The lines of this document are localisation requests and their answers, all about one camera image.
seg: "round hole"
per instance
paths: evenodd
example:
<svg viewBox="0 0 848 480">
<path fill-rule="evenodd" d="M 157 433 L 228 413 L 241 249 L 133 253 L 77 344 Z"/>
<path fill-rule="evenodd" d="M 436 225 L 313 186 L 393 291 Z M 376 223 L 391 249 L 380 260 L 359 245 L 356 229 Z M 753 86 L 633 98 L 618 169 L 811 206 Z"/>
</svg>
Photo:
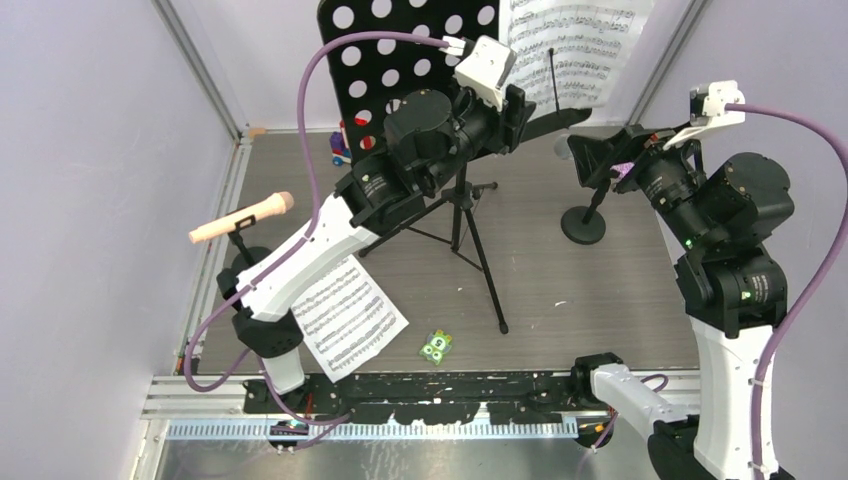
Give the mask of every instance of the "round hole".
<svg viewBox="0 0 848 480">
<path fill-rule="evenodd" d="M 388 55 L 395 51 L 395 42 L 394 40 L 389 40 L 388 38 L 383 38 L 377 42 L 377 51 L 382 53 L 383 55 Z"/>
<path fill-rule="evenodd" d="M 350 84 L 350 88 L 347 89 L 347 93 L 349 93 L 353 98 L 359 98 L 365 95 L 367 90 L 368 85 L 366 85 L 362 80 L 357 80 Z"/>
<path fill-rule="evenodd" d="M 386 73 L 383 74 L 383 85 L 387 87 L 397 85 L 398 80 L 400 80 L 400 74 L 395 69 L 386 70 Z"/>
<path fill-rule="evenodd" d="M 374 0 L 371 3 L 371 13 L 377 18 L 385 18 L 392 11 L 392 0 Z"/>
<path fill-rule="evenodd" d="M 374 148 L 374 143 L 377 142 L 377 139 L 374 138 L 374 135 L 368 135 L 359 141 L 359 148 L 363 150 L 371 150 Z"/>
<path fill-rule="evenodd" d="M 353 10 L 350 7 L 339 7 L 333 12 L 333 25 L 344 30 L 353 25 Z"/>
<path fill-rule="evenodd" d="M 365 125 L 368 125 L 371 122 L 371 111 L 370 110 L 360 110 L 356 112 L 356 120 L 365 120 Z"/>
<path fill-rule="evenodd" d="M 422 37 L 429 37 L 430 36 L 430 29 L 427 27 L 427 25 L 418 25 L 412 31 L 412 34 L 413 35 L 420 35 Z"/>
<path fill-rule="evenodd" d="M 400 108 L 400 100 L 397 98 L 389 100 L 389 103 L 386 104 L 386 113 L 394 113 L 398 108 Z"/>
<path fill-rule="evenodd" d="M 348 67 L 352 67 L 359 63 L 362 58 L 362 52 L 356 47 L 347 47 L 342 51 L 342 63 Z"/>
<path fill-rule="evenodd" d="M 451 15 L 448 21 L 445 22 L 445 32 L 453 35 L 462 28 L 462 17 L 459 15 Z"/>
<path fill-rule="evenodd" d="M 427 75 L 427 72 L 430 71 L 430 60 L 427 60 L 426 58 L 418 60 L 415 62 L 415 67 L 412 68 L 412 71 L 414 71 L 419 77 Z"/>
<path fill-rule="evenodd" d="M 488 25 L 495 19 L 495 9 L 491 5 L 486 5 L 480 9 L 477 14 L 477 23 L 480 25 Z"/>
</svg>

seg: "round black base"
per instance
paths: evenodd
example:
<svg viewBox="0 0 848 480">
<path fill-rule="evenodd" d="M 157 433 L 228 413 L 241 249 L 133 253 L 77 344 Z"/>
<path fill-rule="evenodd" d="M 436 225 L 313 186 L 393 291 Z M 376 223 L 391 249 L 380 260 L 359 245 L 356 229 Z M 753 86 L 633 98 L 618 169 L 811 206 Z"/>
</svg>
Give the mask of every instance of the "round black base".
<svg viewBox="0 0 848 480">
<path fill-rule="evenodd" d="M 607 233 L 607 222 L 600 213 L 595 212 L 589 223 L 583 223 L 583 216 L 589 207 L 572 207 L 562 214 L 559 225 L 562 233 L 572 242 L 580 245 L 598 243 Z"/>
</svg>

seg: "beige microphone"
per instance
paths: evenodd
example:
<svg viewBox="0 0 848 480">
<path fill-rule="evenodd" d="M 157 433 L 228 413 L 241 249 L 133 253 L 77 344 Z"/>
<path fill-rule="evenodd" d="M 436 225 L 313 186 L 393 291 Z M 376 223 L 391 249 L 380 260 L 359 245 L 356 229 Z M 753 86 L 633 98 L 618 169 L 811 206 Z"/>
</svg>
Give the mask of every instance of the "beige microphone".
<svg viewBox="0 0 848 480">
<path fill-rule="evenodd" d="M 191 240 L 191 243 L 209 240 L 223 233 L 232 232 L 236 229 L 236 225 L 243 223 L 251 216 L 256 217 L 256 221 L 258 222 L 271 215 L 286 213 L 291 210 L 292 206 L 294 206 L 294 197 L 291 196 L 291 193 L 277 192 L 259 203 L 242 208 L 226 217 L 221 217 L 218 220 L 213 220 L 206 225 L 197 227 L 189 232 L 188 238 Z"/>
</svg>

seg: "paper scrap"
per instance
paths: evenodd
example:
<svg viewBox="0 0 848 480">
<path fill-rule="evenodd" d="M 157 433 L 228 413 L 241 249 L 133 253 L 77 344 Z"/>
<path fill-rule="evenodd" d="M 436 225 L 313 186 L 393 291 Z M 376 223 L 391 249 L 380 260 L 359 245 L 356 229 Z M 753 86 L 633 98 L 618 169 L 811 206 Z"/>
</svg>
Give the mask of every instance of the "paper scrap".
<svg viewBox="0 0 848 480">
<path fill-rule="evenodd" d="M 292 312 L 332 382 L 375 357 L 409 325 L 353 255 L 309 287 Z"/>
<path fill-rule="evenodd" d="M 501 0 L 500 41 L 517 54 L 506 83 L 536 102 L 534 118 L 607 103 L 653 0 Z M 551 75 L 553 48 L 554 73 Z"/>
</svg>

